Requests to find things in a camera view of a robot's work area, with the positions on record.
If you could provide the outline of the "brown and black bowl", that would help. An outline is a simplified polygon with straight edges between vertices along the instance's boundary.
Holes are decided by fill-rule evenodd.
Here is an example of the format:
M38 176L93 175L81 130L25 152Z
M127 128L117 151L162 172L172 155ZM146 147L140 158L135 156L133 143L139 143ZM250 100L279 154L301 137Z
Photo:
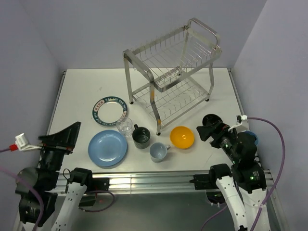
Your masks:
M217 122L223 122L222 119L216 114L207 114L203 117L202 124L205 127L213 126Z

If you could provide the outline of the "orange bowl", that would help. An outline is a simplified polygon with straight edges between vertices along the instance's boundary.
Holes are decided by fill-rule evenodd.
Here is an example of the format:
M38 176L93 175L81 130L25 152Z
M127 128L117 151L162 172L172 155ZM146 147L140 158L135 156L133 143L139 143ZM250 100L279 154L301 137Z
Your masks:
M194 143L194 133L185 126L175 127L169 137L172 144L179 149L188 149Z

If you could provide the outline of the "grey ceramic cup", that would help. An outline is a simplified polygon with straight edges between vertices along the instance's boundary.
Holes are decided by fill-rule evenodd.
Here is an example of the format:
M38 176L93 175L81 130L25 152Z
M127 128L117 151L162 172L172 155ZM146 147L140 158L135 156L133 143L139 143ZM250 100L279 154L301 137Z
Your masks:
M166 145L161 142L156 142L152 144L149 150L151 160L155 163L163 161L170 147L170 145Z

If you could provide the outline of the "dark green mug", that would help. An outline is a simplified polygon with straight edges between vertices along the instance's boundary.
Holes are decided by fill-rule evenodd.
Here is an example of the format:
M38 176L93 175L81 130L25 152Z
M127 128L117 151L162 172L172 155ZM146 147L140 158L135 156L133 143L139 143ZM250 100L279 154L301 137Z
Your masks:
M134 131L132 133L132 138L134 144L139 149L145 149L150 144L150 131L145 127L139 127L137 124L134 125Z

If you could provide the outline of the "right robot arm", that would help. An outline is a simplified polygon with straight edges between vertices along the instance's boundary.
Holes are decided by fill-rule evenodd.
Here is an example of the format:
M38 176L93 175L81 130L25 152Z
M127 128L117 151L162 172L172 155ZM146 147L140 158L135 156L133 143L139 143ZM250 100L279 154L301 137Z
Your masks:
M255 136L236 132L217 121L198 126L200 139L212 138L210 145L222 149L231 160L227 164L213 165L208 182L219 188L230 211L236 231L269 231L270 222L266 206L267 184L264 171L255 160Z

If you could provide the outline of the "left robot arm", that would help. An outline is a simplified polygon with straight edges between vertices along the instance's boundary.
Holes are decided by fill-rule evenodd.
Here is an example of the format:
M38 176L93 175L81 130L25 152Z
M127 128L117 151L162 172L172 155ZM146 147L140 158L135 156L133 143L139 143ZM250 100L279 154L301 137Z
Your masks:
M94 186L92 171L88 169L77 167L69 172L69 176L61 177L64 158L72 154L80 128L78 121L56 133L41 135L37 145L30 144L25 134L15 138L20 151L38 151L40 155L37 166L26 167L18 173L15 188L15 193L20 196L20 222L34 231L67 231L84 193ZM65 180L66 201L54 224L50 224L60 196L56 190L60 179Z

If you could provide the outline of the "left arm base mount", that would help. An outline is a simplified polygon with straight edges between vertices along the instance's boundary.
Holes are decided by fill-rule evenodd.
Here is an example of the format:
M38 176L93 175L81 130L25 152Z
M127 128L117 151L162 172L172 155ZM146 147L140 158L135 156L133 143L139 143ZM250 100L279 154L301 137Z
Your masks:
M90 205L85 205L83 202L80 202L78 209L88 213L97 213L102 212L110 208L115 203L115 195L109 191L109 178L93 178L92 171L84 168L76 167L74 170L70 171L65 168L63 171L63 176L67 180L65 192L68 194L69 185L72 183L78 183L80 186L87 186L85 194L95 194L95 199L99 193L107 193L112 197L112 201L109 205L97 209L90 210L85 209L84 207L89 207Z

